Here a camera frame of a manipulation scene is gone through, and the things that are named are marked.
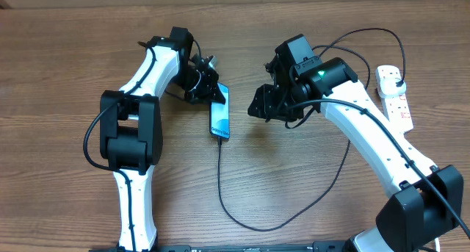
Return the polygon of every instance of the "power outlet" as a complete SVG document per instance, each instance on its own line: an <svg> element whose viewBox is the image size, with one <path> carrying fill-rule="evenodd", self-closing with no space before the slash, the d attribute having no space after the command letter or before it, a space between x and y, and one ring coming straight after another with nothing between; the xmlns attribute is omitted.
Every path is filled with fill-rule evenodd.
<svg viewBox="0 0 470 252"><path fill-rule="evenodd" d="M377 91L381 93L380 86L384 82L395 82L401 79L400 70L393 65L381 65L375 71L375 78L377 80ZM410 107L406 94L402 90L397 91L394 95L388 95L384 98L380 95L382 101L383 114L387 117L388 121L392 123L403 134L413 129L413 121L411 119Z"/></svg>

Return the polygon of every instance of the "blue smartphone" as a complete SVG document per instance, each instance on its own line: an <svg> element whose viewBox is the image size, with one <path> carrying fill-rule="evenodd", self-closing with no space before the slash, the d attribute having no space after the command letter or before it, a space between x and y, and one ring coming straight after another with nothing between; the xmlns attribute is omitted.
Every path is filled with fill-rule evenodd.
<svg viewBox="0 0 470 252"><path fill-rule="evenodd" d="M222 92L225 97L225 104L217 102L211 103L209 131L212 135L228 139L230 137L230 125L228 122L228 87L224 84L217 84L219 85L220 92Z"/></svg>

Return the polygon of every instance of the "robotic arm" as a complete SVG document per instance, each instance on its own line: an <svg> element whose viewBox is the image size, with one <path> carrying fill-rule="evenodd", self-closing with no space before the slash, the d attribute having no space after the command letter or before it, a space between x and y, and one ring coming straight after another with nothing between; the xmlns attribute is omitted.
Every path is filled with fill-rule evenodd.
<svg viewBox="0 0 470 252"><path fill-rule="evenodd" d="M345 61L335 58L322 63L303 35L287 40L275 51L275 58L266 66L275 84L257 89L248 114L267 121L294 121L303 118L303 107L313 106L346 134L389 197L376 218L376 226L352 237L343 251L411 252L458 226L414 168L427 177L459 216L462 176L453 166L439 170L416 150L373 104ZM406 156L397 146L405 150ZM413 160L414 167L405 161L406 157Z"/></svg>
<svg viewBox="0 0 470 252"><path fill-rule="evenodd" d="M100 152L108 159L104 169L112 170L116 178L122 223L119 244L108 251L156 249L151 181L162 154L159 101L169 83L182 87L184 100L191 104L225 103L217 85L215 57L202 59L199 51L189 59L193 42L187 29L173 27L169 38L140 43L147 55L134 77L120 91L107 90L101 97ZM128 119L138 120L138 128L119 126L119 120Z"/></svg>

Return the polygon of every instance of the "power socket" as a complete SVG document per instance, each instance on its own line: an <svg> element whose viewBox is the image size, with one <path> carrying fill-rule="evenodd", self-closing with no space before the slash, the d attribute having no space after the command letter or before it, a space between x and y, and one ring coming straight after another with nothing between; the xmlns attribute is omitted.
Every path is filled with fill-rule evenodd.
<svg viewBox="0 0 470 252"><path fill-rule="evenodd" d="M406 84L403 84L404 88L393 88L389 84L401 80L400 70L393 65L381 65L375 70L375 78L377 80L377 91L382 101L383 114L403 134L412 130L413 121L410 107L403 91L406 90Z"/></svg>

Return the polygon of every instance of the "phone screen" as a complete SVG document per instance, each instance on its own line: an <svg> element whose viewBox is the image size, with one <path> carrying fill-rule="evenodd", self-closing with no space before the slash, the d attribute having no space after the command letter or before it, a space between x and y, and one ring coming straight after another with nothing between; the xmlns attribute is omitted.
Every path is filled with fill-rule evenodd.
<svg viewBox="0 0 470 252"><path fill-rule="evenodd" d="M228 87L218 83L220 91L225 97L225 104L211 103L210 129L211 134L228 139L230 137L230 125L228 122Z"/></svg>

